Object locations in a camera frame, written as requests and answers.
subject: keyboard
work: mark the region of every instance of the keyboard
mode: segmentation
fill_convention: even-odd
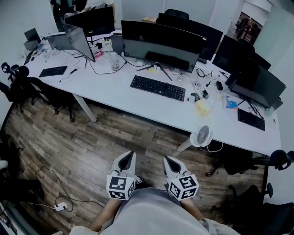
[[[41,72],[39,77],[63,75],[66,68],[67,68],[67,66],[60,66],[60,67],[43,69],[43,71]]]
[[[238,120],[242,123],[256,127],[260,130],[266,130],[265,121],[262,118],[257,117],[252,113],[246,112],[242,109],[238,109]]]
[[[201,58],[198,58],[198,60],[200,63],[203,63],[203,64],[207,64],[207,60],[205,59],[201,59]]]
[[[130,87],[184,101],[186,89],[157,80],[135,76]]]

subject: white fan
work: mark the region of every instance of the white fan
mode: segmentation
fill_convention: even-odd
[[[178,147],[178,152],[184,151],[190,146],[206,147],[212,141],[213,131],[209,126],[203,126],[198,132],[194,132],[190,135],[190,138]]]

